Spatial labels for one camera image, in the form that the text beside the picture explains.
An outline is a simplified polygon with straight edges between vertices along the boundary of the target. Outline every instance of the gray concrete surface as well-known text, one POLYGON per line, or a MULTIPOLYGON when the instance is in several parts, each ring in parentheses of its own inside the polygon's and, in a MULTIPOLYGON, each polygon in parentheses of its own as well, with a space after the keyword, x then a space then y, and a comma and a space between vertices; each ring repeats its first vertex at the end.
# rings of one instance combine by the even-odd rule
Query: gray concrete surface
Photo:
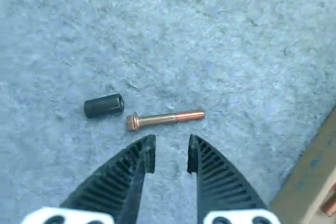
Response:
POLYGON ((138 223, 196 223, 190 133, 269 203, 336 102, 335 0, 0 0, 0 223, 57 206, 149 133, 138 223), (121 93, 121 116, 86 99, 121 93), (206 110, 130 133, 125 117, 206 110))

